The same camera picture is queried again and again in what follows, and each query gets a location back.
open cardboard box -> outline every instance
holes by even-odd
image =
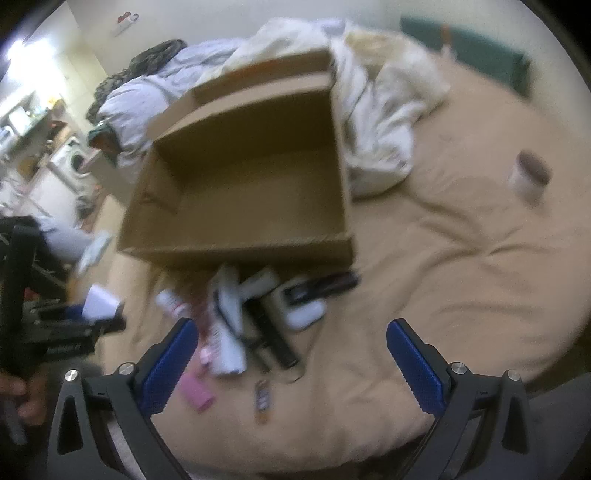
[[[187,92],[154,140],[119,249],[182,267],[224,261],[347,265],[353,235],[325,50],[268,60]]]

white bottle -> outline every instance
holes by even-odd
[[[172,290],[163,290],[155,298],[156,305],[175,320],[191,318],[191,304],[183,301]]]

mattress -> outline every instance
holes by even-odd
[[[441,63],[448,101],[416,126],[415,167],[402,184],[352,209],[358,288],[329,299],[326,317],[290,340],[306,374],[271,381],[258,425],[255,368],[208,379],[206,412],[175,392],[152,419],[182,461],[239,472],[320,469],[381,455],[425,432],[423,414],[388,353],[387,324],[404,317],[449,361],[478,374],[540,375],[572,346],[591,308],[590,151],[509,90]],[[506,186],[530,149],[551,165],[529,207]],[[134,361],[170,328],[154,296],[207,273],[166,273],[119,255],[108,288],[129,327],[107,337],[103,366]]]

hand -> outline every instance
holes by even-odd
[[[47,372],[40,368],[28,382],[0,371],[0,394],[20,397],[28,395],[27,402],[18,408],[18,416],[30,426],[42,425],[47,411]]]

white blanket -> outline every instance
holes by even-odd
[[[147,123],[180,96],[185,80],[196,73],[200,73],[199,85],[254,62],[329,47],[337,66],[335,88],[353,195],[382,193],[405,179],[412,168],[412,125],[443,101],[449,85],[425,48],[408,37],[352,25],[341,29],[329,22],[275,18],[246,41],[219,41],[222,52],[214,54],[211,48],[209,56],[204,56],[199,50],[202,56],[195,63],[200,68],[190,75],[183,73],[183,82],[175,87],[168,86],[176,80],[169,72],[178,70],[171,64],[180,55],[190,57],[188,50],[203,44],[182,50],[157,75],[139,77],[111,93],[99,117],[107,119],[119,135],[124,149],[118,158],[120,168],[128,170],[130,181],[135,180],[138,158],[149,147],[144,138]],[[118,105],[118,99],[125,105]],[[142,119],[133,121],[133,116]]]

